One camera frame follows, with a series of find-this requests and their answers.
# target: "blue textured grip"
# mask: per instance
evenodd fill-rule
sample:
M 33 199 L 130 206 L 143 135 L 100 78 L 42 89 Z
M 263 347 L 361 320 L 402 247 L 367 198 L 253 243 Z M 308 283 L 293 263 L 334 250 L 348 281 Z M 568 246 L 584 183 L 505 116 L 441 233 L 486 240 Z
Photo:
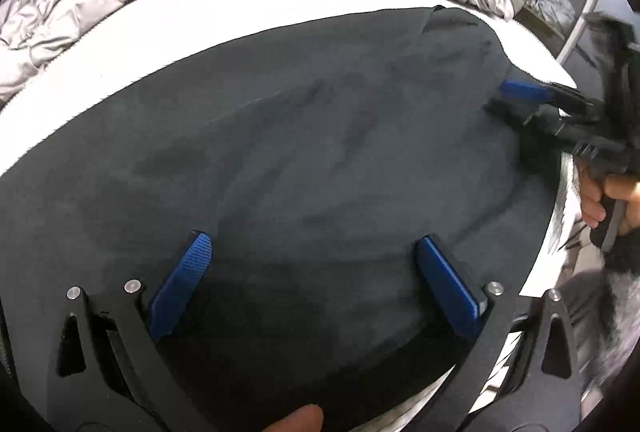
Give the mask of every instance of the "blue textured grip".
M 507 98 L 519 98 L 536 104 L 548 104 L 556 97 L 552 89 L 540 84 L 505 80 L 500 84 L 500 93 Z
M 467 340 L 478 338 L 482 327 L 480 306 L 429 237 L 418 241 L 416 259 L 454 333 Z
M 200 234 L 164 281 L 149 309 L 148 329 L 152 340 L 157 342 L 174 331 L 211 262 L 211 252 L 210 237 Z

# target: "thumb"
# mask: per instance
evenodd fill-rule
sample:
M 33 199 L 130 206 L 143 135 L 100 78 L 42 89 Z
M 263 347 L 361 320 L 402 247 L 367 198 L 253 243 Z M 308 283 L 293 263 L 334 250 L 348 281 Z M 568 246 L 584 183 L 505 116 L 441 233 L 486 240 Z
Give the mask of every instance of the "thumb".
M 632 176 L 610 175 L 604 183 L 605 194 L 612 199 L 628 201 L 620 234 L 640 227 L 640 183 Z
M 324 415 L 318 405 L 306 405 L 262 432 L 320 432 Z

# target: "black metal frame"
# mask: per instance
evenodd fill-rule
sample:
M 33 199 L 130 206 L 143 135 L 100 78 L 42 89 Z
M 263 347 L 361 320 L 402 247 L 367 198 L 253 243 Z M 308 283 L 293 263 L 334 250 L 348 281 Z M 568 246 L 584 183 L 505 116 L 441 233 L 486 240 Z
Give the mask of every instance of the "black metal frame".
M 175 382 L 148 335 L 135 293 L 67 300 L 50 356 L 48 421 L 60 432 L 97 423 L 118 432 L 215 432 Z M 542 298 L 487 292 L 482 333 L 408 432 L 511 432 L 524 426 L 570 432 L 580 423 L 580 373 L 571 323 L 556 290 Z M 500 393 L 469 415 L 506 336 L 522 331 L 516 361 Z

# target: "black handle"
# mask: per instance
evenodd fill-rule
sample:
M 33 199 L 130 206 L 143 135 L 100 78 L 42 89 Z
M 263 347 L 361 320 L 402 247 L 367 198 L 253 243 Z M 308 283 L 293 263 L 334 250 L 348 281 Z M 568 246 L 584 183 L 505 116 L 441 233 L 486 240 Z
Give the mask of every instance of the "black handle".
M 591 242 L 604 253 L 609 253 L 625 218 L 626 201 L 604 196 L 601 203 L 607 211 L 607 217 L 591 231 Z

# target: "shelf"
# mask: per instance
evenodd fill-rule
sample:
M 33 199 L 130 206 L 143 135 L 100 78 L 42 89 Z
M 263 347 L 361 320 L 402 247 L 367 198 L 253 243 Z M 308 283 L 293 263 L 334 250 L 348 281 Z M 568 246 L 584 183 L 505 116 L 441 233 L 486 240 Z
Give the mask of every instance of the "shelf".
M 566 35 L 563 34 L 560 30 L 558 30 L 558 28 L 556 28 L 555 26 L 552 26 L 551 24 L 549 24 L 548 22 L 545 21 L 545 19 L 541 18 L 538 13 L 535 10 L 532 10 L 528 5 L 524 5 L 523 8 L 525 8 L 527 10 L 527 12 L 529 12 L 532 16 L 534 16 L 538 21 L 540 21 L 542 24 L 544 24 L 548 29 L 550 29 L 552 32 L 554 32 L 554 34 L 556 36 L 558 36 L 559 38 L 561 38 L 562 40 L 566 40 Z

